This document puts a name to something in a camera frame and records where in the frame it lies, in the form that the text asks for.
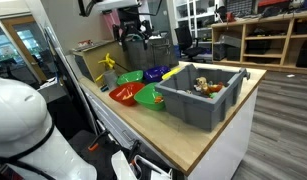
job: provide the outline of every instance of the wooden table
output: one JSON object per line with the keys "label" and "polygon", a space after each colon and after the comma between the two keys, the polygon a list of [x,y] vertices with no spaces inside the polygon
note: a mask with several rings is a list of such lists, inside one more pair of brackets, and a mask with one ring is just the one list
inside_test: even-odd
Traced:
{"label": "wooden table", "polygon": [[[181,62],[179,66],[187,64],[190,63]],[[197,63],[194,65],[200,68],[240,69]],[[108,92],[99,91],[87,78],[80,78],[79,82],[189,179],[200,179],[206,174],[212,177],[210,179],[218,179],[220,176],[230,178],[247,150],[257,87],[266,70],[247,71],[251,73],[251,78],[243,80],[236,105],[228,110],[226,119],[212,132],[185,124],[166,111],[152,111],[140,105],[123,106],[113,101]]]}

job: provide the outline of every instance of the yellow bowl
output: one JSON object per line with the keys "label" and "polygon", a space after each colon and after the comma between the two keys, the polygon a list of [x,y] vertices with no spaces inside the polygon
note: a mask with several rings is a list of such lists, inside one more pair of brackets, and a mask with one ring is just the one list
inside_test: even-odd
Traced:
{"label": "yellow bowl", "polygon": [[164,80],[164,79],[169,78],[169,77],[172,76],[173,74],[177,73],[179,70],[180,70],[180,68],[174,68],[174,69],[172,69],[170,72],[164,74],[164,75],[162,76],[162,79]]}

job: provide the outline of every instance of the white robot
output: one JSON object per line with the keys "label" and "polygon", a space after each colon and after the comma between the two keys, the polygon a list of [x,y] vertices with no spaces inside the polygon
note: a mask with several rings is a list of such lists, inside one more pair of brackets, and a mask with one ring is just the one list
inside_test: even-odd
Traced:
{"label": "white robot", "polygon": [[42,95],[22,82],[2,78],[0,160],[25,179],[97,177],[95,168],[76,154],[54,126]]}

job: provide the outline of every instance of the blue bowl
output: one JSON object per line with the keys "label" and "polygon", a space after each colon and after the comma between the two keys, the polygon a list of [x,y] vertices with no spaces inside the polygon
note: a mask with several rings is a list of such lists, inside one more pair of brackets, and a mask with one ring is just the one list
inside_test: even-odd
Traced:
{"label": "blue bowl", "polygon": [[162,76],[171,71],[167,66],[157,66],[148,69],[144,72],[144,77],[148,82],[160,82],[162,81]]}

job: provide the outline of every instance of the gray carpet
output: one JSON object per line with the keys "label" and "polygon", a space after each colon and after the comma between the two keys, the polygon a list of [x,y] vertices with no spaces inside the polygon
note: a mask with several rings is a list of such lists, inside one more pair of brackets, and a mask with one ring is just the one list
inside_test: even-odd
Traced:
{"label": "gray carpet", "polygon": [[307,179],[307,75],[268,72],[248,151],[233,180]]}

